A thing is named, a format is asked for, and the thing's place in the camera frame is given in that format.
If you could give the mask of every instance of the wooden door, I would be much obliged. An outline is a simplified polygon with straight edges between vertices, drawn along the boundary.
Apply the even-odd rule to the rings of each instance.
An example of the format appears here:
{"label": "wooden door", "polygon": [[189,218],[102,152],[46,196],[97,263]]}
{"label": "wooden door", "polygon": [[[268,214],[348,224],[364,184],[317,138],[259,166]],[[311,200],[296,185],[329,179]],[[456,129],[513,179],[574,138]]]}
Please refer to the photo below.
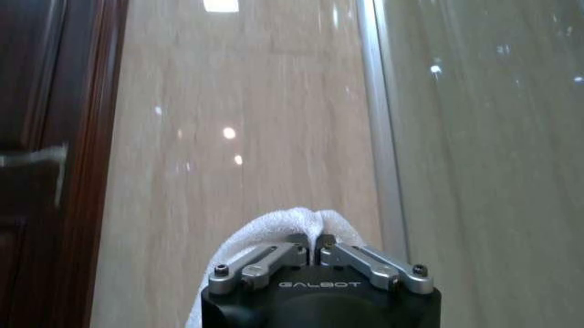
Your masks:
{"label": "wooden door", "polygon": [[0,328],[86,327],[125,0],[0,0]]}

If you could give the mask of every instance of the screw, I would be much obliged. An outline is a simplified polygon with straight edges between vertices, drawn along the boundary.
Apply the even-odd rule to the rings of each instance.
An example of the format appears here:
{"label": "screw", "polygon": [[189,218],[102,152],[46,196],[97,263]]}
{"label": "screw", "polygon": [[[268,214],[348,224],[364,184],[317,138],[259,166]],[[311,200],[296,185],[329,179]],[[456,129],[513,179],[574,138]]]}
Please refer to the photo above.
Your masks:
{"label": "screw", "polygon": [[213,272],[217,277],[224,277],[225,275],[228,275],[228,266],[225,266],[224,264],[216,265]]}
{"label": "screw", "polygon": [[411,268],[411,272],[419,277],[427,277],[427,267],[422,264],[415,264]]}

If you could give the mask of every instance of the logo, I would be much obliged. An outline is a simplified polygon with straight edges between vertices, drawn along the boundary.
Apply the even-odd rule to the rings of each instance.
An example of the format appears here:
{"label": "logo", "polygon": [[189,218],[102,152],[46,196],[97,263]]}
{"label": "logo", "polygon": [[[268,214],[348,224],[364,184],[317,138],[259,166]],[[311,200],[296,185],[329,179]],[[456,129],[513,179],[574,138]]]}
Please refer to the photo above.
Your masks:
{"label": "logo", "polygon": [[303,282],[280,282],[277,287],[280,288],[348,288],[356,287],[360,282],[319,282],[316,284]]}

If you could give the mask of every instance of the door frame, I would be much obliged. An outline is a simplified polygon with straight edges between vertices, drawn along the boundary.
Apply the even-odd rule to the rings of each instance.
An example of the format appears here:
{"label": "door frame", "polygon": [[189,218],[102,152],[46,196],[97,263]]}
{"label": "door frame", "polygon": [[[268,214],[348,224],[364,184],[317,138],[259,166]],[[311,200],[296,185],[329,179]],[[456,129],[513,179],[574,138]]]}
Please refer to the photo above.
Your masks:
{"label": "door frame", "polygon": [[66,144],[45,327],[88,327],[128,0],[66,2],[41,147]]}

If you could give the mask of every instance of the towel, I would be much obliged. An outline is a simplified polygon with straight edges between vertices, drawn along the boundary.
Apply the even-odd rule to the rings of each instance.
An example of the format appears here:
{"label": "towel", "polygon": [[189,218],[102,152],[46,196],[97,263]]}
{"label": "towel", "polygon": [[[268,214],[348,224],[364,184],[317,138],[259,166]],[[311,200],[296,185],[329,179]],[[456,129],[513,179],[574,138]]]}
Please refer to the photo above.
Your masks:
{"label": "towel", "polygon": [[289,234],[303,233],[308,238],[309,262],[313,260],[313,248],[320,234],[335,236],[336,242],[363,247],[364,242],[346,219],[332,210],[312,212],[307,208],[276,210],[248,222],[219,246],[208,261],[203,280],[193,299],[193,305],[185,328],[199,328],[200,322],[200,291],[207,286],[207,277],[217,264],[231,264],[245,255],[260,243],[284,241]]}

